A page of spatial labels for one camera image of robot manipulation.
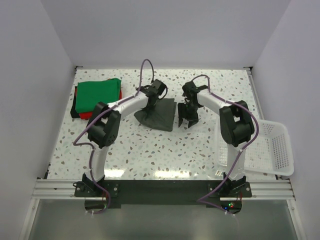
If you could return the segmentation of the grey t-shirt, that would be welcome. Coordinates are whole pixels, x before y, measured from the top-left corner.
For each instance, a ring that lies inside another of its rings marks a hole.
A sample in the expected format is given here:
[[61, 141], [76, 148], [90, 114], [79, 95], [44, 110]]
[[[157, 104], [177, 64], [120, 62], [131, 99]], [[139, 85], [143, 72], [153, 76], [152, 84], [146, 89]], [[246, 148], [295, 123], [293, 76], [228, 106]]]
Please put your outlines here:
[[177, 102], [174, 98], [159, 100], [154, 106], [134, 113], [136, 120], [153, 130], [171, 132], [175, 120]]

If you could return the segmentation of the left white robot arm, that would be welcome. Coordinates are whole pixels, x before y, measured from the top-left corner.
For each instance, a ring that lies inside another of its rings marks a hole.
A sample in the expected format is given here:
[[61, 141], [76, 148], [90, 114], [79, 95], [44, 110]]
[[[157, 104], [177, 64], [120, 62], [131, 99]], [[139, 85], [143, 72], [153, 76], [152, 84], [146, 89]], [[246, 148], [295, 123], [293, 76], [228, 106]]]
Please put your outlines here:
[[92, 196], [99, 196], [104, 190], [101, 180], [105, 178], [107, 153], [118, 137], [121, 120], [138, 110], [152, 108], [158, 100], [157, 95], [140, 92], [116, 102], [100, 102], [97, 105], [85, 129], [89, 142], [93, 145], [88, 171], [85, 173], [89, 179], [85, 189]]

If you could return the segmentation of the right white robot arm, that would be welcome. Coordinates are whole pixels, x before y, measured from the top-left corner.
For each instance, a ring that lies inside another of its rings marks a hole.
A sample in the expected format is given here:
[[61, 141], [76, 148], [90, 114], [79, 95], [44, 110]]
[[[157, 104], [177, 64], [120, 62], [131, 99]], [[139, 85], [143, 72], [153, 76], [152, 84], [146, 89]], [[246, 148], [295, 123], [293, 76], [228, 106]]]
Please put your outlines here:
[[241, 186], [238, 180], [245, 176], [246, 148], [258, 136], [257, 119], [249, 111], [245, 101], [231, 102], [208, 90], [185, 90], [184, 103], [178, 104], [178, 125], [187, 121], [188, 127], [199, 122], [198, 109], [206, 107], [219, 117], [220, 134], [227, 144], [227, 167], [223, 192], [235, 196]]

